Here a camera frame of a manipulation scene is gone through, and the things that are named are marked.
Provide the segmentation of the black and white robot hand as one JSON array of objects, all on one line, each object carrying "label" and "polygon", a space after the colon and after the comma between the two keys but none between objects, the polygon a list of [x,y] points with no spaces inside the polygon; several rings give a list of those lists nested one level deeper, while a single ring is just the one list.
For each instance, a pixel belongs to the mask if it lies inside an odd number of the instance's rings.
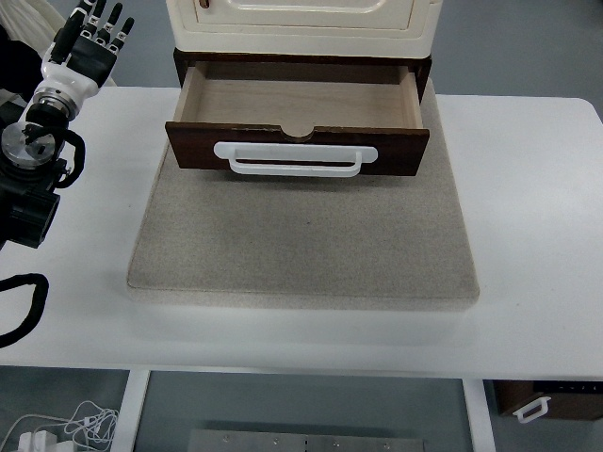
[{"label": "black and white robot hand", "polygon": [[116,3],[107,18],[105,9],[105,1],[78,2],[42,59],[34,102],[53,99],[76,116],[84,101],[100,91],[135,23],[129,17],[118,29],[122,4]]}]

